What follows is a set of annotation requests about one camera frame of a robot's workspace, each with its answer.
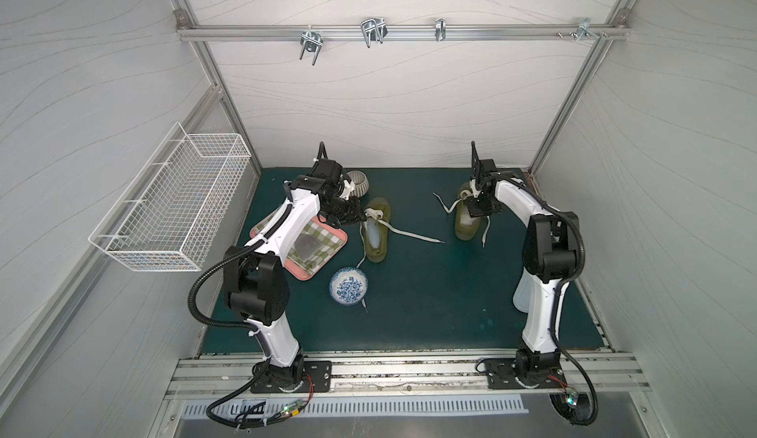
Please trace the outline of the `light blue insole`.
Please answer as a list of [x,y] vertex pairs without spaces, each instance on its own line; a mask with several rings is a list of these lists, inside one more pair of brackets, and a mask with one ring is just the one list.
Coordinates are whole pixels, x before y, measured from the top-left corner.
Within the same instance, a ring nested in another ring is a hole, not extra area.
[[382,231],[380,231],[380,225],[377,223],[376,219],[369,218],[367,220],[365,231],[371,249],[374,251],[380,250],[380,245],[382,245]]
[[513,304],[520,313],[527,314],[530,311],[530,286],[532,281],[527,270],[522,271],[522,276],[513,295]]

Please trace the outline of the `olive green shoe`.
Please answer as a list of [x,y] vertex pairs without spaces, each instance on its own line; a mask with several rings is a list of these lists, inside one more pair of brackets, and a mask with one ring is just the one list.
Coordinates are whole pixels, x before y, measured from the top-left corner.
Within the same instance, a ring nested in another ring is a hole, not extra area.
[[360,225],[360,235],[363,241],[364,258],[358,267],[368,260],[380,264],[388,255],[388,235],[390,233],[411,238],[418,241],[444,244],[444,241],[400,230],[392,225],[392,207],[385,198],[374,198],[364,209],[365,220]]
[[447,214],[455,214],[455,236],[461,241],[471,241],[479,231],[483,217],[473,217],[466,202],[474,199],[473,181],[463,183],[457,191],[457,197],[451,205],[446,205],[442,197],[434,193]]

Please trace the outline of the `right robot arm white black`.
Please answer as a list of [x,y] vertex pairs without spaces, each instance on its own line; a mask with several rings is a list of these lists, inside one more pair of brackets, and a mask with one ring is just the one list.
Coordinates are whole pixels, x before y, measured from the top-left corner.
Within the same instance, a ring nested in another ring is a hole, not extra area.
[[492,159],[481,158],[475,144],[471,169],[471,195],[464,201],[470,217],[488,218],[508,209],[526,227],[520,285],[528,287],[530,300],[513,369],[522,386],[535,388],[566,356],[559,343],[563,296],[585,266],[579,219],[571,211],[552,207],[522,179],[498,169]]

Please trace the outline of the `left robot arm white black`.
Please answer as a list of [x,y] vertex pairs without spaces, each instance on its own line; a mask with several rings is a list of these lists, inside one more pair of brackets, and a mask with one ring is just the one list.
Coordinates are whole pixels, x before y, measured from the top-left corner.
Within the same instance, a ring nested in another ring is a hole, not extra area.
[[268,363],[262,378],[284,392],[302,384],[305,360],[286,317],[290,288],[284,264],[310,221],[334,228],[366,219],[355,184],[338,162],[319,154],[311,170],[284,185],[272,219],[242,249],[230,249],[223,268],[228,308],[242,316]]

